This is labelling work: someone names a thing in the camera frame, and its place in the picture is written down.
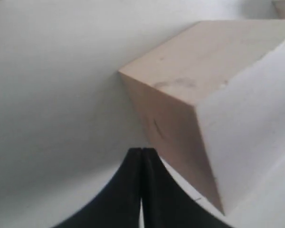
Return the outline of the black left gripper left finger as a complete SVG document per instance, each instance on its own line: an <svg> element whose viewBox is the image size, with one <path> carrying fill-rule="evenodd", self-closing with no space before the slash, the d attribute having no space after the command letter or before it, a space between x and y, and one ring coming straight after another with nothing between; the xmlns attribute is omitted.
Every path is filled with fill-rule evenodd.
<svg viewBox="0 0 285 228"><path fill-rule="evenodd" d="M141 208L142 149L128 150L106 186L57 228L138 228Z"/></svg>

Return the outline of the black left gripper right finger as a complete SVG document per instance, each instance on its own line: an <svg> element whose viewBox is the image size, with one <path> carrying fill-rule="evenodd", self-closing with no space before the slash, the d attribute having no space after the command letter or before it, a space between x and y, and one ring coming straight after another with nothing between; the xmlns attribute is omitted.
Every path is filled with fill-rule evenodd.
<svg viewBox="0 0 285 228"><path fill-rule="evenodd" d="M146 228L229 228L173 179L157 151L142 149L142 208Z"/></svg>

